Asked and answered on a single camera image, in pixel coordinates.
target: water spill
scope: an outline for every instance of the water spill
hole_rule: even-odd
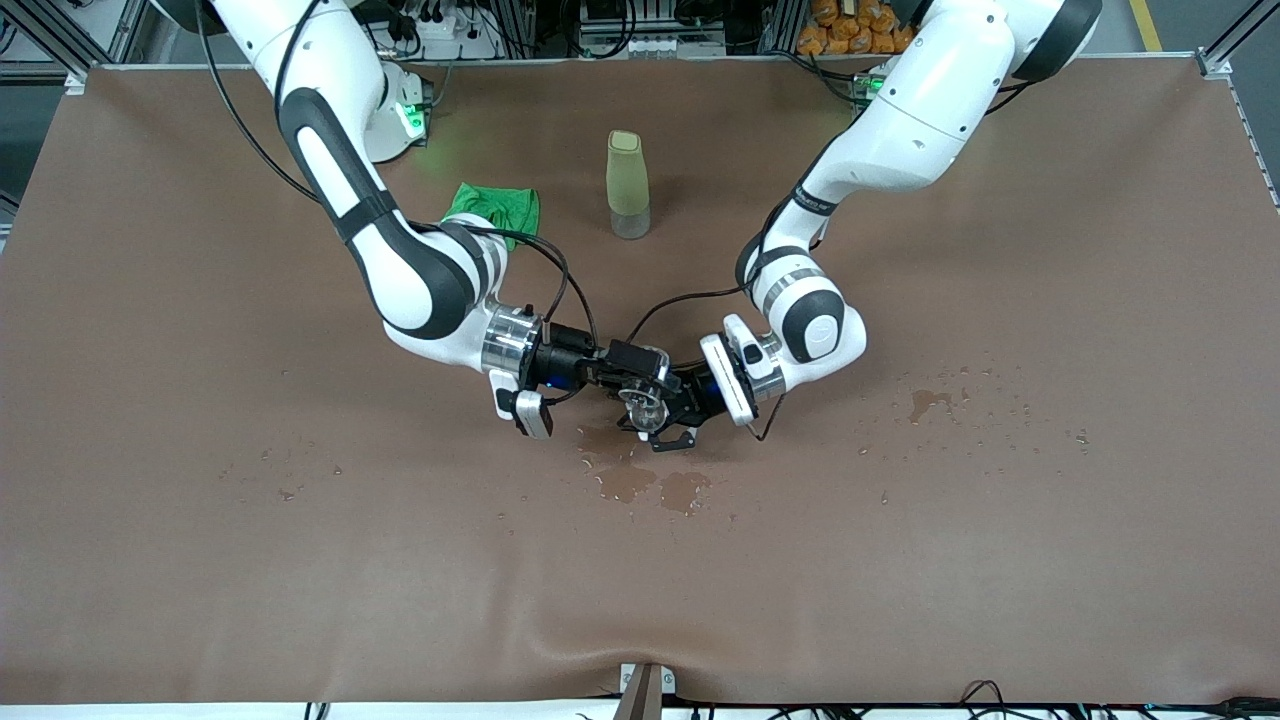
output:
[[[691,516],[703,506],[701,495],[710,480],[701,473],[672,473],[662,480],[662,506]]]
[[[590,452],[599,457],[630,457],[635,454],[639,439],[635,433],[626,433],[616,427],[591,428],[580,425],[577,432],[582,436],[577,448],[581,452]]]
[[[918,389],[911,393],[911,402],[915,404],[915,409],[911,411],[913,425],[920,424],[920,418],[929,411],[929,407],[934,405],[945,405],[947,409],[947,415],[951,414],[951,393],[950,392],[933,392],[928,389]]]
[[[630,461],[623,461],[616,468],[605,468],[595,477],[600,483],[600,497],[617,500],[620,502],[632,502],[636,496],[649,489],[658,475],[650,470],[636,468]]]

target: brown table mat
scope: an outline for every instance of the brown table mat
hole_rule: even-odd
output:
[[[462,181],[536,188],[620,336],[732,284],[847,118],[785,63],[461,68],[384,173],[424,220]],[[645,142],[639,242],[608,232],[613,128]],[[870,346],[767,443],[719,419],[620,461],[596,393],[538,443],[387,341],[206,74],[95,72],[0,258],[0,698],[536,698],[636,660],[719,701],[1277,694],[1277,240],[1225,85],[1079,61],[933,187],[844,204],[818,258]],[[503,297],[556,282],[517,250]],[[641,337],[692,356],[748,309]]]

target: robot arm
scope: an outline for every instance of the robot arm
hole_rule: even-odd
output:
[[[549,436],[543,396],[526,377],[541,318],[498,302],[506,242],[484,233],[492,225],[474,215],[415,231],[369,159],[366,128],[392,77],[346,3],[211,5],[280,99],[280,132],[360,268],[390,340],[424,357],[488,374],[498,415],[525,434]],[[308,6],[310,17],[298,27]],[[283,87],[276,88],[294,35]]]
[[[701,341],[733,421],[756,404],[856,360],[861,318],[809,255],[836,206],[858,190],[908,192],[933,183],[977,129],[1001,81],[1043,79],[1088,42],[1101,0],[927,0],[919,32],[870,106],[836,136],[744,249],[737,281],[771,332],[737,315]]]

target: green cloth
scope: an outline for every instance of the green cloth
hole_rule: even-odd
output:
[[[518,231],[538,234],[539,217],[538,193],[532,190],[506,190],[500,187],[476,187],[462,183],[447,215],[471,213],[489,220],[504,231]],[[516,241],[507,238],[507,250],[515,250]]]

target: silver metal ring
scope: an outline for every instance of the silver metal ring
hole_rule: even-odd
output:
[[[805,278],[824,278],[827,277],[819,268],[801,268],[799,270],[791,270],[790,273],[782,275],[773,282],[769,287],[769,292],[764,295],[764,302],[760,304],[760,313],[768,318],[769,310],[773,309],[773,304],[777,302],[778,296],[782,291],[791,287],[792,284],[805,279]]]
[[[499,305],[484,331],[480,365],[485,370],[502,370],[520,378],[525,359],[534,351],[539,329],[538,315]]]

